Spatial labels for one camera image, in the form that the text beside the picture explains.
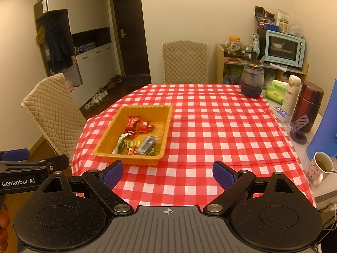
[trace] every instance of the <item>white thermos bottle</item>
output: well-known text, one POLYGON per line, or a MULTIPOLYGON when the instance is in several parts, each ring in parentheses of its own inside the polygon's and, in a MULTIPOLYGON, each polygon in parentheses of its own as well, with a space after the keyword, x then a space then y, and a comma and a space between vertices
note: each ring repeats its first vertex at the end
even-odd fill
POLYGON ((300 92, 300 86, 301 79, 295 75, 290 75, 282 105, 282 109, 289 115, 292 115, 294 113, 298 94, 300 92))

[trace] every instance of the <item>green tissue package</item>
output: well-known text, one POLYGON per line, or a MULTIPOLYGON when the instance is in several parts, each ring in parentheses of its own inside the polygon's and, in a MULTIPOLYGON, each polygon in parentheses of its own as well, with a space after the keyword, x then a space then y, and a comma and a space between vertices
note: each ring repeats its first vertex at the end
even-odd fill
POLYGON ((287 85, 288 85, 287 82, 272 80, 267 85, 265 97, 282 105, 287 85))

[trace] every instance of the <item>oven door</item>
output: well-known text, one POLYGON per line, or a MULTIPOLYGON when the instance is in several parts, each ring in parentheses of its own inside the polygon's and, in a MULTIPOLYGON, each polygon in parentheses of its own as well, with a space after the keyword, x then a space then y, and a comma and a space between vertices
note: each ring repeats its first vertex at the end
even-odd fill
POLYGON ((276 36, 269 37, 268 55, 295 61, 298 41, 286 40, 276 36))

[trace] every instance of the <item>hand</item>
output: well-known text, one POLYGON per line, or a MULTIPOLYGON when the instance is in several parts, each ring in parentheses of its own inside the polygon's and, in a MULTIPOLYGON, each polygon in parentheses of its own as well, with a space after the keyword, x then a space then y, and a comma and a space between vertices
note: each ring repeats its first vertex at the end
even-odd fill
POLYGON ((8 232, 7 227, 9 225, 10 218, 9 213, 6 209, 2 208, 0 210, 0 250, 5 251, 8 246, 8 232))

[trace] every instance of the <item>beige quilted chair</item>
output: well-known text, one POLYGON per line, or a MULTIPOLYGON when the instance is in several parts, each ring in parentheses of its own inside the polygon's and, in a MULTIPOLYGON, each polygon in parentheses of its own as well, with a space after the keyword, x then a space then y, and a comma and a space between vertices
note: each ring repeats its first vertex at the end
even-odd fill
POLYGON ((72 161, 85 118, 72 99, 62 73, 39 82, 22 101, 33 121, 55 151, 72 161))
POLYGON ((174 41, 161 45, 164 83, 207 83, 208 43, 174 41))

